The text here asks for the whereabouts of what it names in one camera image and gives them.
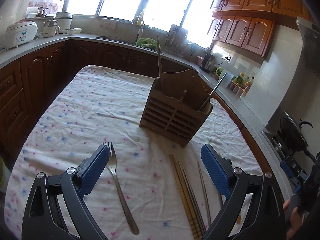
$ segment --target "fork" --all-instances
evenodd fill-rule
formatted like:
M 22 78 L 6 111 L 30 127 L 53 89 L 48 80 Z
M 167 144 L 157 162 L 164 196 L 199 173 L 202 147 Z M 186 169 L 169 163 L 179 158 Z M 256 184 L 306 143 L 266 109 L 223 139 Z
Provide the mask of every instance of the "fork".
M 129 228 L 130 228 L 131 232 L 134 235 L 138 235 L 139 234 L 139 228 L 138 228 L 136 222 L 134 221 L 134 219 L 133 219 L 133 217 L 131 215 L 131 212 L 129 210 L 127 202 L 125 201 L 125 198 L 123 196 L 123 193 L 122 193 L 122 190 L 121 190 L 118 178 L 117 178 L 117 174 L 116 174 L 116 167 L 117 167 L 116 152 L 115 152 L 115 149 L 113 147 L 112 142 L 110 142 L 110 145 L 109 145 L 109 142 L 108 142 L 108 147 L 109 147 L 109 150 L 110 150 L 110 157 L 109 157 L 109 161 L 108 161 L 106 167 L 108 168 L 108 170 L 113 175 L 113 179 L 114 179 L 115 184 L 116 184 L 116 188 L 117 188 L 117 191 L 118 191 L 118 195 L 119 195 L 119 198 L 120 198 L 122 209 L 123 209 L 124 215 L 125 215 L 125 217 L 127 219 Z

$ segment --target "human hand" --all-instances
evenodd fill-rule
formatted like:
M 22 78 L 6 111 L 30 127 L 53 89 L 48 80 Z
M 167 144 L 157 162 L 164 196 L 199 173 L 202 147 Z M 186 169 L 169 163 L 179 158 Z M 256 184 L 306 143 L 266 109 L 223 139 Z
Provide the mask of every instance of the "human hand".
M 287 211 L 289 204 L 290 204 L 290 199 L 288 199 L 283 203 L 282 207 L 284 212 Z M 289 240 L 298 231 L 298 229 L 302 224 L 302 217 L 300 217 L 298 214 L 298 207 L 295 207 L 293 209 L 290 217 L 290 223 L 291 223 L 291 228 L 287 232 L 287 240 Z

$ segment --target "kitchen sink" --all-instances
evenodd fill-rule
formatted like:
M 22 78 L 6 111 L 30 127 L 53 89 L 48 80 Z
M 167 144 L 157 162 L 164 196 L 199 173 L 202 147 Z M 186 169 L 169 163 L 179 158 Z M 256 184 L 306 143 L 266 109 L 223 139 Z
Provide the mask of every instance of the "kitchen sink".
M 133 41 L 127 41 L 127 40 L 116 38 L 116 37 L 98 36 L 98 37 L 95 37 L 95 38 L 96 39 L 102 39 L 102 40 L 121 42 L 121 43 L 129 44 L 129 45 L 135 45 L 135 42 L 133 42 Z

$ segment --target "range hood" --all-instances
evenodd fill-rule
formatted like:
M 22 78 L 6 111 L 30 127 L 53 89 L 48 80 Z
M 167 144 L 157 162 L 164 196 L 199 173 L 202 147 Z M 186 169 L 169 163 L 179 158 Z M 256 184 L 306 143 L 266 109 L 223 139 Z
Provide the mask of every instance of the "range hood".
M 303 40 L 307 67 L 320 75 L 320 30 L 312 22 L 297 17 L 297 25 Z

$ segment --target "wooden utensil holder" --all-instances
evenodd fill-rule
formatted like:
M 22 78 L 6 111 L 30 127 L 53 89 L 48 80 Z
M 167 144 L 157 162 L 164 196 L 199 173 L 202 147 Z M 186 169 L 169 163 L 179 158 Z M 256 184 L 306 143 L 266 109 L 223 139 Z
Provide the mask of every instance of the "wooden utensil holder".
M 209 93 L 193 69 L 163 73 L 162 79 L 162 86 L 159 78 L 152 84 L 139 126 L 185 147 L 212 111 Z

